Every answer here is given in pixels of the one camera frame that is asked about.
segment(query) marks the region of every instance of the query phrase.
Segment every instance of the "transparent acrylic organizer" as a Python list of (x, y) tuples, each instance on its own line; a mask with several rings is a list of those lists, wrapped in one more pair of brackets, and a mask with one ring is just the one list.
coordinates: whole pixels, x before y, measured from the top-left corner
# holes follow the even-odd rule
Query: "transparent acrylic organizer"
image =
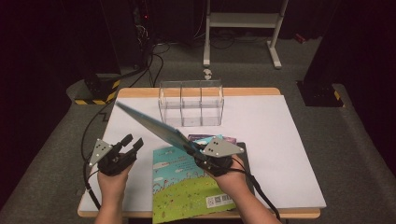
[(158, 106), (173, 127), (219, 126), (224, 106), (220, 80), (164, 81)]

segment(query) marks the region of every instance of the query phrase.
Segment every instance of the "book cover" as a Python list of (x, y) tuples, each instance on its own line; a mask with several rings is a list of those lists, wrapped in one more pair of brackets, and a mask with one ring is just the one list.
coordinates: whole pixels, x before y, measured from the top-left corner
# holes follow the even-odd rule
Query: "book cover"
[[(213, 134), (200, 134), (200, 133), (194, 133), (194, 134), (189, 134), (189, 136), (187, 137), (190, 141), (194, 141), (198, 144), (207, 144), (207, 139), (211, 139), (211, 137), (213, 137), (215, 135)], [(222, 139), (226, 140), (227, 142), (233, 143), (234, 145), (236, 145), (236, 138), (234, 137), (227, 137), (227, 136), (222, 136), (222, 135), (218, 135), (218, 137), (221, 137)]]
[[(211, 137), (200, 139), (208, 143)], [(194, 158), (176, 147), (153, 151), (153, 223), (222, 212), (235, 208), (216, 181)]]

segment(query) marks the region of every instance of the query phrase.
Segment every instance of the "human hand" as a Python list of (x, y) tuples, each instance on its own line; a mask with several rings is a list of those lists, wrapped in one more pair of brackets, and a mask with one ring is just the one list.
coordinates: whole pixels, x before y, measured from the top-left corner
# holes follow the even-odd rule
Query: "human hand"
[[(231, 168), (237, 170), (243, 170), (242, 167), (242, 165), (244, 164), (243, 161), (236, 155), (232, 155), (232, 157), (233, 157), (233, 165), (231, 166)], [(221, 176), (213, 176), (210, 173), (208, 174), (216, 180), (219, 188), (234, 200), (237, 199), (239, 196), (243, 196), (246, 195), (246, 193), (250, 193), (246, 182), (246, 177), (244, 174), (240, 172), (229, 171), (227, 174)]]
[(101, 172), (98, 173), (99, 188), (102, 192), (102, 206), (106, 204), (121, 205), (128, 174), (132, 169), (131, 164), (118, 175), (108, 176)]

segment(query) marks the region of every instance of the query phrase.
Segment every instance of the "black cable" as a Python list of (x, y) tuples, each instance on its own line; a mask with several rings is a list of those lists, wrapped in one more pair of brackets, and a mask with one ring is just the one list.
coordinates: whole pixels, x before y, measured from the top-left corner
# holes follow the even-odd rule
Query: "black cable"
[(90, 120), (90, 122), (88, 123), (87, 127), (84, 130), (84, 133), (82, 134), (81, 137), (81, 144), (80, 144), (80, 151), (81, 151), (81, 157), (84, 161), (87, 160), (87, 158), (85, 158), (84, 156), (84, 140), (85, 140), (85, 135), (87, 134), (88, 129), (90, 128), (91, 124), (93, 123), (93, 120), (99, 115), (99, 114), (103, 114), (102, 111), (104, 111), (111, 103), (113, 103), (114, 99), (110, 100), (110, 102), (103, 106), (102, 109), (100, 109), (94, 116), (93, 118)]
[(238, 164), (242, 167), (242, 169), (246, 172), (247, 171), (247, 169), (245, 169), (245, 166), (244, 165), (242, 165), (242, 163), (240, 162), (240, 161), (238, 161), (238, 160), (236, 160), (235, 158), (232, 158), (234, 161), (236, 161), (236, 162), (238, 162)]
[(151, 65), (152, 65), (152, 61), (153, 61), (153, 56), (152, 56), (152, 54), (150, 54), (150, 56), (151, 56), (151, 59), (150, 59), (150, 61), (149, 61), (149, 63), (148, 63), (148, 69), (146, 70), (146, 72), (148, 72), (148, 82), (149, 82), (149, 85), (150, 85), (150, 87), (153, 87), (153, 80), (152, 80), (152, 74), (151, 74), (151, 70), (149, 70), (150, 69), (150, 67), (151, 67)]
[(204, 1), (204, 2), (202, 3), (202, 17), (201, 17), (201, 22), (200, 22), (200, 25), (199, 25), (199, 27), (198, 27), (197, 32), (195, 32), (194, 38), (195, 38), (196, 36), (198, 36), (199, 32), (201, 31), (201, 29), (202, 29), (202, 27), (203, 27), (204, 18), (205, 18), (205, 14), (206, 14), (206, 10), (205, 10), (205, 9), (206, 9), (206, 1)]
[(254, 43), (258, 43), (258, 42), (266, 42), (266, 40), (268, 40), (268, 37), (261, 38), (259, 36), (256, 36), (253, 39), (249, 39), (249, 40), (236, 38), (235, 42), (236, 43), (254, 44)]
[(147, 73), (148, 70), (149, 70), (149, 69), (146, 69), (146, 71), (145, 71), (142, 75), (140, 75), (140, 77), (138, 77), (138, 78), (134, 81), (134, 83), (132, 83), (132, 84), (129, 86), (129, 88), (131, 88), (134, 84), (136, 84), (136, 82), (137, 82), (138, 80), (140, 80), (140, 78), (141, 78), (143, 75), (145, 75), (145, 74)]
[(93, 172), (92, 174), (90, 174), (90, 176), (88, 176), (88, 179), (90, 179), (93, 175), (95, 175), (97, 173), (99, 173), (99, 170), (97, 170), (97, 171)]
[(153, 55), (157, 56), (161, 60), (161, 67), (160, 67), (160, 69), (157, 72), (157, 76), (154, 78), (154, 83), (153, 83), (153, 86), (152, 86), (152, 87), (155, 87), (155, 83), (157, 82), (158, 76), (160, 75), (161, 71), (163, 70), (163, 58), (160, 55), (158, 55), (158, 54), (153, 54)]
[(163, 50), (163, 51), (160, 51), (160, 52), (154, 52), (153, 51), (153, 54), (163, 54), (163, 53), (167, 52), (171, 48), (171, 45), (168, 42), (165, 42), (165, 43), (163, 43), (161, 45), (166, 45), (168, 48)]
[(121, 79), (124, 79), (124, 78), (127, 78), (127, 77), (132, 77), (132, 76), (135, 76), (135, 75), (137, 75), (137, 74), (143, 72), (145, 69), (147, 69), (146, 66), (139, 67), (137, 70), (135, 70), (135, 71), (133, 71), (133, 72), (127, 73), (127, 74), (122, 75), (122, 76), (119, 76), (119, 77), (103, 78), (102, 81), (103, 81), (103, 82), (111, 82), (111, 81), (121, 80)]
[(267, 196), (264, 194), (262, 191), (262, 187), (260, 186), (259, 182), (256, 180), (256, 177), (254, 175), (249, 174), (245, 170), (239, 170), (239, 169), (234, 169), (234, 168), (223, 168), (227, 171), (234, 171), (234, 172), (239, 172), (247, 176), (247, 178), (250, 180), (252, 183), (253, 187), (257, 190), (257, 192), (260, 194), (260, 196), (265, 200), (265, 202), (270, 206), (270, 208), (274, 211), (276, 218), (280, 221), (280, 215), (279, 212), (277, 211), (276, 207), (271, 203), (271, 201), (267, 198)]
[(210, 46), (213, 47), (214, 49), (228, 49), (230, 48), (234, 43), (235, 43), (235, 38), (233, 36), (231, 36), (231, 44), (229, 44), (226, 47), (217, 47), (216, 45), (214, 45), (212, 42), (210, 43)]
[(89, 164), (89, 159), (91, 158), (91, 155), (87, 158), (87, 160), (84, 161), (84, 166), (82, 167), (82, 174), (84, 177), (84, 184), (85, 184), (85, 189), (88, 191), (90, 194), (93, 203), (95, 204), (96, 208), (99, 210), (101, 208), (101, 204), (99, 203), (98, 199), (96, 198), (94, 192), (92, 191), (90, 182), (88, 181), (89, 178), (87, 177), (87, 166)]

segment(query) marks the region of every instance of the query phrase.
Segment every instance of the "forearm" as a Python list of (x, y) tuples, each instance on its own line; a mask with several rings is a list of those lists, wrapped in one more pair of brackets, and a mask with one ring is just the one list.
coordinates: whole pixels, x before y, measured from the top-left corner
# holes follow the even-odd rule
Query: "forearm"
[(236, 207), (245, 224), (278, 224), (280, 221), (253, 194), (235, 197)]
[(95, 224), (121, 224), (122, 223), (122, 204), (103, 204), (96, 217)]

